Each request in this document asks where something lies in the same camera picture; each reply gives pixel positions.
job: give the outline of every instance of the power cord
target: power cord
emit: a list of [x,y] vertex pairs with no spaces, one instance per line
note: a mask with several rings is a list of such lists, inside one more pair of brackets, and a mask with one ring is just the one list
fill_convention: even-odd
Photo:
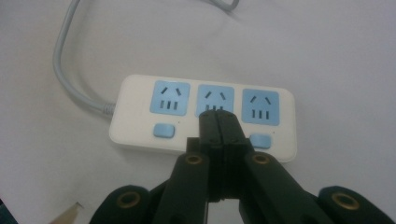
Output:
[[[64,23],[61,28],[61,32],[59,33],[58,39],[56,41],[55,50],[53,51],[53,70],[55,71],[56,77],[59,79],[64,88],[77,100],[82,102],[84,105],[88,105],[89,107],[99,110],[105,115],[112,116],[114,113],[115,104],[113,103],[103,103],[96,102],[87,96],[81,94],[81,92],[77,91],[70,81],[65,77],[64,72],[61,67],[61,57],[62,51],[64,49],[64,41],[67,37],[67,32],[69,31],[70,24],[72,23],[73,16],[76,12],[76,8],[78,6],[80,0],[73,0],[70,3],[69,9],[67,9],[66,16],[64,17]],[[231,11],[239,3],[239,0],[233,0],[231,4],[227,4],[222,0],[211,0],[217,7],[221,8],[224,11]]]

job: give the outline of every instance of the power strip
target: power strip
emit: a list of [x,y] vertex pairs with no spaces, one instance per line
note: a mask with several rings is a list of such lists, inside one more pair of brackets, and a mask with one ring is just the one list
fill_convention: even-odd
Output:
[[122,83],[110,138],[124,147],[183,153],[207,109],[233,112],[256,150],[279,161],[297,152],[294,97],[279,88],[132,75]]

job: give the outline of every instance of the white background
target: white background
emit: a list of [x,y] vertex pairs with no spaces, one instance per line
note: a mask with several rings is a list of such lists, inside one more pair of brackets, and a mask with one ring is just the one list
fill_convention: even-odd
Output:
[[[152,189],[176,156],[114,146],[109,118],[70,100],[52,71],[69,0],[0,1],[0,198],[21,223],[79,202],[87,223],[113,189]],[[396,2],[82,0],[63,68],[93,99],[115,102],[130,74],[284,88],[296,99],[306,190],[340,185],[396,220]],[[209,223],[242,223],[237,202]]]

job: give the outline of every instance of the blue switch button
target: blue switch button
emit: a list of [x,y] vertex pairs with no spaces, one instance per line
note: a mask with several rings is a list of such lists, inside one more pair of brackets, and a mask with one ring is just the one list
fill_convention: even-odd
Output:
[[256,148],[268,149],[272,144],[271,135],[254,133],[250,136],[250,142]]
[[160,138],[173,138],[175,126],[167,123],[157,123],[154,126],[154,136]]

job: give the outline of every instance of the light blue outlet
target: light blue outlet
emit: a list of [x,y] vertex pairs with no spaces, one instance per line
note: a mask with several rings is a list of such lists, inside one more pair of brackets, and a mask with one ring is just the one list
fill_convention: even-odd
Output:
[[197,110],[198,117],[206,110],[227,110],[233,112],[233,88],[226,86],[200,85],[198,87]]
[[254,124],[279,125],[279,94],[276,91],[244,89],[242,121]]
[[187,113],[190,84],[156,81],[149,111],[156,114],[184,116]]

